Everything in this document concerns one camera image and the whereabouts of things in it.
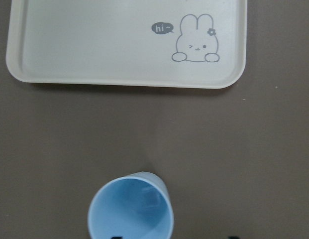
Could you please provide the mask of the light blue plastic cup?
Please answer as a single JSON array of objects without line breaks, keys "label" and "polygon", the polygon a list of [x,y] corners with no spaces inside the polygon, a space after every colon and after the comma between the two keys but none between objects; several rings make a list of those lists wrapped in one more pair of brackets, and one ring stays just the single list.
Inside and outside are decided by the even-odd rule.
[{"label": "light blue plastic cup", "polygon": [[[141,190],[155,187],[165,203],[154,210],[141,205]],[[93,239],[170,239],[174,213],[164,181],[154,173],[137,172],[116,178],[94,195],[88,210],[88,231]]]}]

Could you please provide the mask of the clear ice cube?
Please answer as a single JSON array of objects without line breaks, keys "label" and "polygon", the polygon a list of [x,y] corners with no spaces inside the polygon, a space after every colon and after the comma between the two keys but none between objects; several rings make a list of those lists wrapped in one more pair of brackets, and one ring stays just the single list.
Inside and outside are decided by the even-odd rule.
[{"label": "clear ice cube", "polygon": [[165,200],[162,194],[152,186],[144,187],[141,190],[141,205],[145,210],[154,210],[164,205]]}]

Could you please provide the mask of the cream rabbit tray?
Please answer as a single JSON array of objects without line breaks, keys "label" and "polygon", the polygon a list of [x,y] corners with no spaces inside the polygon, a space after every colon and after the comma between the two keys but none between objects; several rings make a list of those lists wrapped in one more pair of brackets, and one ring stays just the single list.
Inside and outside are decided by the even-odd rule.
[{"label": "cream rabbit tray", "polygon": [[222,89],[246,64],[245,0],[14,0],[6,65],[29,83]]}]

